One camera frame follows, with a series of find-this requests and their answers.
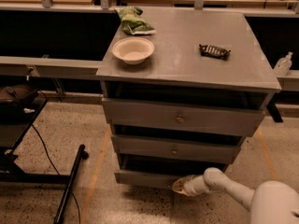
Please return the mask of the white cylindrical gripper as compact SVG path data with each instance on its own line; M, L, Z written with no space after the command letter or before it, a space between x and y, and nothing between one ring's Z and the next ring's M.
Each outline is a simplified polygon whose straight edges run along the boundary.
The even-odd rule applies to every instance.
M178 179L173 183L172 190L186 196L197 196L210 192L209 186L201 175L187 175Z

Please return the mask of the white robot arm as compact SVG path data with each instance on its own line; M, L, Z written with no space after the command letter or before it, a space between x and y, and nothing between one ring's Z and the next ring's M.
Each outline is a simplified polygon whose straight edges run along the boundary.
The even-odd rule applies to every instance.
M250 189L217 168L202 175L186 175L172 185L186 196L225 192L249 211L249 224L299 224L299 193L279 181L266 181Z

